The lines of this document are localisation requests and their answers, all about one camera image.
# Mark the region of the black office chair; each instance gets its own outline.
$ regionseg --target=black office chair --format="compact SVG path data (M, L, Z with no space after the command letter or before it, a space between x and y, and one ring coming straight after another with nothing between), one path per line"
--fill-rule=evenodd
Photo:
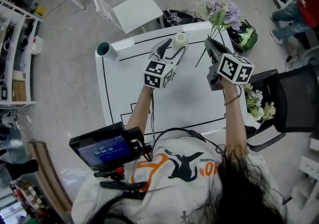
M276 114L256 130L246 127L247 139L265 131L272 125L281 134L261 145L248 147L261 151L278 142L287 132L317 133L319 123L319 84L312 65L278 74L277 69L253 75L249 81L253 90L263 92L262 106L274 102Z

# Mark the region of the blue jeans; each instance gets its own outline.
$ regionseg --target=blue jeans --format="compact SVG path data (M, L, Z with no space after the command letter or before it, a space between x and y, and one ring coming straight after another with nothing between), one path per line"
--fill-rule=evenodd
M291 21L288 26L273 31L277 39L284 39L294 34L305 32L310 28L305 24L304 19L299 11L297 2L291 3L284 9L280 9L273 13L274 21Z

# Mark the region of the small monitor screen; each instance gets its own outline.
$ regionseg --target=small monitor screen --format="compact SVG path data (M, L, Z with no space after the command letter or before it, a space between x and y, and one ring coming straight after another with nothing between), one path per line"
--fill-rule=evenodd
M80 153L81 158L85 159L91 166L113 161L132 154L121 135L85 147L80 147L78 148L78 152Z

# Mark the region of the white t-shirt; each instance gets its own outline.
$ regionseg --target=white t-shirt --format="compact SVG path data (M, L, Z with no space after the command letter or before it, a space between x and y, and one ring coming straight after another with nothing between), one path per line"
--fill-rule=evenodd
M183 218L202 206L208 190L219 194L221 182L217 173L221 155L210 142L194 137L159 140L152 162L143 157L125 166L125 182L148 182L143 200L124 199L119 206L137 224L183 223ZM272 189L267 196L282 212L282 197L262 156L248 155L253 165L262 170ZM72 219L85 224L107 201L120 191L104 189L99 182L105 178L89 177L75 199Z

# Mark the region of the white chair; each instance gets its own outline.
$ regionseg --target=white chair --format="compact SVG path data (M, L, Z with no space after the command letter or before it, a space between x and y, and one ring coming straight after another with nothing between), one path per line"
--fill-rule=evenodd
M94 0L96 12L111 24L119 27L125 34L141 27L153 19L160 19L164 28L163 12L154 0L126 0L118 6L111 8L105 0Z

